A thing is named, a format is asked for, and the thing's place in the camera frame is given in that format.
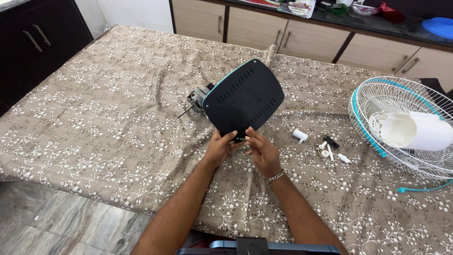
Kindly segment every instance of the black plastic part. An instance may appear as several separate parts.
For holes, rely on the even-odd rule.
[[[209,120],[222,134],[237,130],[233,141],[258,130],[283,102],[275,75],[259,59],[252,59],[226,76],[203,100]]]
[[[236,237],[237,255],[268,255],[267,240],[262,237]]]
[[[336,143],[334,140],[332,140],[332,138],[330,137],[324,137],[323,138],[324,141],[326,141],[328,144],[330,144],[330,147],[332,147],[333,149],[338,149],[340,146],[338,145],[338,143]]]
[[[212,83],[209,83],[206,88],[208,88],[209,90],[212,90],[214,88],[214,85]]]

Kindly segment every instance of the drawer handle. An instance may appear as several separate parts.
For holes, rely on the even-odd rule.
[[[33,39],[33,37],[31,37],[30,33],[27,32],[27,31],[23,31],[23,32],[24,32],[24,34],[25,34],[26,36],[28,36],[28,38],[30,39],[30,41],[34,44],[34,47],[35,47],[36,49],[38,49],[39,52],[42,52],[43,50],[42,50],[41,47],[36,43],[36,41]]]
[[[279,41],[279,37],[280,37],[280,32],[281,30],[279,30],[279,32],[277,33],[277,38],[275,38],[275,45],[277,45],[277,42]]]
[[[217,26],[217,33],[220,34],[222,31],[220,31],[220,20],[222,19],[222,16],[219,16],[219,25]]]
[[[404,56],[403,61],[401,61],[401,63],[397,67],[392,68],[392,71],[396,71],[396,70],[400,69],[404,65],[404,63],[406,62],[406,59],[408,57],[409,57],[408,55]]]
[[[36,30],[41,34],[41,36],[44,38],[44,42],[50,46],[50,42],[49,40],[47,40],[47,37],[44,35],[44,33],[42,32],[42,30],[37,26],[37,25],[32,25],[34,26],[34,28],[36,28]]]
[[[411,68],[413,68],[413,67],[415,66],[415,64],[418,63],[419,61],[420,61],[419,58],[415,58],[415,59],[414,59],[414,62],[412,63],[412,65],[410,65],[409,68],[407,68],[407,70],[403,70],[403,71],[402,71],[402,74],[405,74],[405,73],[409,72],[409,70],[410,70]]]
[[[286,42],[283,45],[283,48],[286,48],[286,45],[288,44],[289,36],[291,35],[291,31],[288,32],[288,37],[286,37]]]

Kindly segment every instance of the book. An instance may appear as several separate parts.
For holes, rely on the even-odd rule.
[[[239,1],[272,8],[278,8],[280,5],[280,2],[278,0],[239,0]]]

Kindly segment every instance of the white wall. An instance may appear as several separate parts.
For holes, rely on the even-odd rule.
[[[168,0],[97,0],[97,2],[109,26],[130,25],[173,33]]]
[[[75,0],[93,38],[98,38],[106,27],[106,19],[96,0]]]

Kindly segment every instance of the white plastic part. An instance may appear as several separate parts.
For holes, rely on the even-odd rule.
[[[330,153],[328,151],[322,151],[321,152],[321,156],[323,157],[329,157],[330,156]]]
[[[308,138],[308,135],[305,134],[304,132],[300,131],[298,128],[296,128],[296,130],[294,130],[293,136],[295,136],[295,137],[300,139],[299,144],[301,144],[302,142],[304,142]]]
[[[346,156],[344,156],[343,154],[339,153],[339,154],[337,154],[337,155],[338,155],[338,157],[339,157],[341,160],[343,160],[346,164],[351,163],[351,160],[349,160],[349,159],[348,159]]]
[[[453,127],[436,114],[389,113],[381,126],[381,136],[396,148],[433,152],[453,143]]]
[[[327,149],[329,150],[330,160],[333,161],[333,153],[332,150],[330,149],[330,144],[327,144]]]
[[[321,150],[323,150],[326,146],[327,142],[324,141],[322,144],[318,145],[318,148],[320,148]]]

